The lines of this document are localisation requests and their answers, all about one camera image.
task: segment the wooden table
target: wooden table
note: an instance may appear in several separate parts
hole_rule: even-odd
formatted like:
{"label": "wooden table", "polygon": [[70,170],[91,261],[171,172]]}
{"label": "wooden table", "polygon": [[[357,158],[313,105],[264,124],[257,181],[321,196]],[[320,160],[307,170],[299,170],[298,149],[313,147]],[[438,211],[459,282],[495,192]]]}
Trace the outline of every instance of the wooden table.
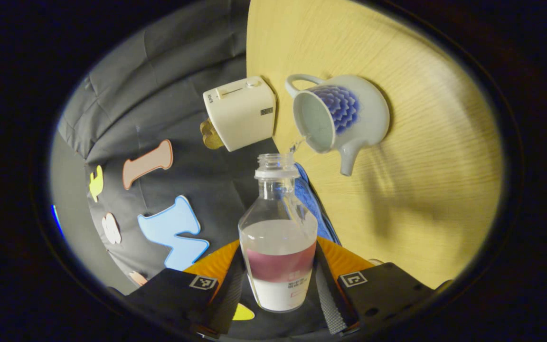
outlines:
{"label": "wooden table", "polygon": [[471,261],[497,210],[504,160],[486,97],[451,56],[347,0],[252,0],[247,73],[263,76],[278,96],[273,140],[281,152],[300,138],[288,75],[355,74],[382,89],[389,132],[358,154],[351,177],[339,173],[337,152],[302,145],[295,160],[347,249],[434,287]]}

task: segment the teapot spout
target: teapot spout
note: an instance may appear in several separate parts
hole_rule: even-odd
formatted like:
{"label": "teapot spout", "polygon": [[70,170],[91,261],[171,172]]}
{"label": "teapot spout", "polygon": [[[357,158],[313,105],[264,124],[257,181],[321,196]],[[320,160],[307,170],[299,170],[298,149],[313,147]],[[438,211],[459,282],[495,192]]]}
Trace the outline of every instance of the teapot spout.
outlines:
{"label": "teapot spout", "polygon": [[341,174],[344,176],[351,176],[354,170],[354,163],[358,152],[365,145],[363,141],[350,141],[341,146],[339,153],[341,154]]}

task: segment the sticker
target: sticker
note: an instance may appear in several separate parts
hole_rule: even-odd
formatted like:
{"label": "sticker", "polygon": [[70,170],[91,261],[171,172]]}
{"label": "sticker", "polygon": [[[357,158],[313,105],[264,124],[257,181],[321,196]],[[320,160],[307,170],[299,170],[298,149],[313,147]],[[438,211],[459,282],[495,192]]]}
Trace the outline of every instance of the sticker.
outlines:
{"label": "sticker", "polygon": [[352,287],[367,282],[367,278],[360,272],[348,273],[347,275],[340,275],[339,277],[341,277],[345,287]]}
{"label": "sticker", "polygon": [[217,283],[217,279],[211,277],[204,277],[203,275],[196,275],[189,284],[189,287],[197,288],[198,290],[210,290]]}
{"label": "sticker", "polygon": [[264,110],[261,110],[261,115],[269,114],[274,112],[274,107],[265,108]]}

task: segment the bottle neck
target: bottle neck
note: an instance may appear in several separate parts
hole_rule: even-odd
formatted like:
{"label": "bottle neck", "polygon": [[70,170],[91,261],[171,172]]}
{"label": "bottle neck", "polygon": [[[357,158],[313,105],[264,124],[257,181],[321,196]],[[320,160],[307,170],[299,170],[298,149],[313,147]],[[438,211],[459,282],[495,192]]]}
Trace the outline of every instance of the bottle neck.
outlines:
{"label": "bottle neck", "polygon": [[294,178],[259,180],[259,197],[265,200],[278,200],[293,195],[295,192]]}

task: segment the gray cloth backdrop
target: gray cloth backdrop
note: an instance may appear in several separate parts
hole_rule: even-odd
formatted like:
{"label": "gray cloth backdrop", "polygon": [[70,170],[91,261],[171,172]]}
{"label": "gray cloth backdrop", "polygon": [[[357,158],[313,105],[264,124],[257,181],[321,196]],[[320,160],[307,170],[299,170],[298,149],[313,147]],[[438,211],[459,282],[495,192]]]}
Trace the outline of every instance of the gray cloth backdrop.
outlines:
{"label": "gray cloth backdrop", "polygon": [[[185,195],[201,224],[198,236],[210,247],[203,256],[238,238],[237,222],[258,197],[254,171],[261,153],[277,153],[271,139],[235,152],[209,150],[199,125],[208,115],[202,93],[246,77],[245,42],[249,2],[204,0],[167,15],[135,33],[105,56],[80,82],[63,110],[58,130],[85,159],[85,197],[100,239],[124,274],[147,279],[164,269],[170,248],[148,241],[137,216],[151,216]],[[173,145],[174,164],[122,185],[128,159]],[[104,190],[95,203],[89,174],[104,171]],[[122,235],[108,242],[101,226],[113,213]],[[304,305],[293,313],[260,310],[247,281],[241,303],[256,317],[232,324],[228,337],[263,339],[318,331],[328,335],[315,282]]]}

